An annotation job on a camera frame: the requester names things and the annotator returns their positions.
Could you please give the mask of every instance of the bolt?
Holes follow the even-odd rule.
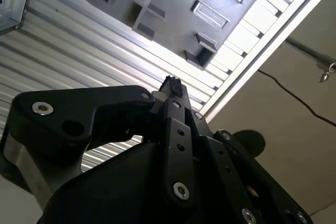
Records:
[[[202,115],[199,114],[198,112],[195,112],[195,116],[196,116],[198,119],[202,119]]]
[[[39,115],[50,115],[54,111],[53,106],[46,102],[35,102],[31,107]]]
[[[256,218],[254,217],[254,215],[251,213],[250,210],[248,210],[247,208],[244,208],[242,210],[242,214],[243,214],[243,217],[244,219],[246,220],[246,222],[248,224],[256,224],[257,221],[256,221]]]
[[[175,195],[177,196],[177,198],[179,198],[180,200],[187,201],[190,198],[190,193],[189,193],[188,188],[180,182],[176,182],[174,184],[173,191]]]
[[[225,132],[222,132],[222,136],[225,138],[225,140],[228,140],[228,141],[231,140],[231,137],[229,136],[229,134],[227,134]]]
[[[305,219],[303,213],[298,212],[298,217],[299,217],[299,219],[302,221],[302,223],[304,223],[304,224],[308,224],[308,222],[307,222],[307,220]]]
[[[149,99],[151,96],[145,92],[141,92],[142,97]]]
[[[181,107],[181,105],[180,105],[178,102],[176,102],[176,101],[173,101],[173,105],[174,105],[175,107],[177,107],[177,108],[180,108],[180,107]]]

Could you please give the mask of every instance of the black cable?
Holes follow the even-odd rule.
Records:
[[[302,105],[303,106],[305,106],[309,111],[310,111],[310,113],[312,113],[315,117],[317,117],[318,119],[320,119],[320,120],[322,120],[322,121],[325,121],[326,123],[329,123],[329,124],[331,124],[332,126],[334,126],[334,127],[336,127],[336,123],[334,123],[334,122],[332,122],[332,121],[330,121],[330,120],[328,120],[328,119],[326,119],[326,118],[324,118],[324,117],[322,117],[322,116],[320,116],[320,115],[317,115],[316,113],[315,113],[315,111],[311,108],[311,107],[309,107],[309,105],[308,104],[306,104],[304,101],[302,101],[299,97],[297,97],[295,94],[293,94],[292,92],[290,92],[288,89],[286,89],[275,77],[273,77],[273,76],[271,76],[270,74],[268,74],[268,73],[265,73],[265,72],[263,72],[263,71],[261,71],[261,70],[258,70],[258,72],[259,73],[262,73],[264,76],[267,76],[267,77],[269,77],[269,78],[271,78],[273,81],[275,81],[275,83],[277,84],[277,85],[279,85],[279,87],[281,87],[283,90],[285,90],[288,94],[290,94],[292,97],[294,97],[296,100],[298,100],[300,103],[302,103]]]

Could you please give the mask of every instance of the ceiling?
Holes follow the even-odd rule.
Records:
[[[329,56],[336,52],[336,0],[322,2],[291,37]],[[316,63],[282,44],[261,67],[319,115],[336,122],[336,76],[317,83]],[[285,190],[312,214],[336,201],[336,129],[315,118],[271,79],[256,73],[210,122],[213,131],[253,129],[266,139],[257,158]]]

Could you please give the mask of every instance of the hole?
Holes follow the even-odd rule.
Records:
[[[182,187],[182,186],[179,186],[177,188],[177,191],[182,195],[182,196],[185,196],[186,195],[186,191],[185,189]]]
[[[251,215],[246,215],[246,218],[248,219],[249,222],[252,222],[253,221],[253,218]]]
[[[297,224],[297,220],[295,218],[295,215],[293,215],[291,212],[286,212],[286,216],[288,218],[288,220],[290,221],[290,223],[292,224]]]
[[[72,120],[66,120],[62,124],[62,130],[69,136],[80,136],[84,132],[84,126]]]
[[[178,145],[177,145],[177,148],[178,148],[181,152],[183,152],[183,151],[185,150],[185,148],[184,148],[184,146],[183,146],[182,144],[178,144]]]
[[[226,170],[228,173],[232,173],[232,170],[231,170],[231,168],[230,168],[230,167],[228,167],[228,166],[225,166],[225,170]]]
[[[177,130],[178,134],[181,135],[181,136],[184,136],[184,132],[181,131],[181,130]]]
[[[180,107],[181,107],[181,105],[180,105],[178,102],[176,102],[176,101],[173,101],[173,105],[174,105],[175,107],[177,107],[177,108],[180,108]]]
[[[47,111],[47,110],[48,110],[48,107],[45,106],[45,105],[39,105],[39,106],[38,106],[38,109],[41,110],[41,111]]]
[[[151,97],[150,94],[147,94],[147,93],[145,93],[143,91],[141,91],[141,95],[142,95],[142,97],[144,97],[146,99],[149,99]]]

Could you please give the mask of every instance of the wall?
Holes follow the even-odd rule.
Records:
[[[323,0],[292,36],[314,49],[336,52],[336,0]],[[316,63],[283,44],[262,66],[318,114],[336,122],[336,74],[317,83]],[[262,166],[312,214],[336,200],[336,129],[315,118],[271,79],[256,73],[211,121],[212,130],[260,131],[266,149]]]
[[[34,224],[42,211],[34,197],[0,176],[0,222]]]
[[[312,216],[314,224],[332,224],[336,222],[336,203],[318,211]]]

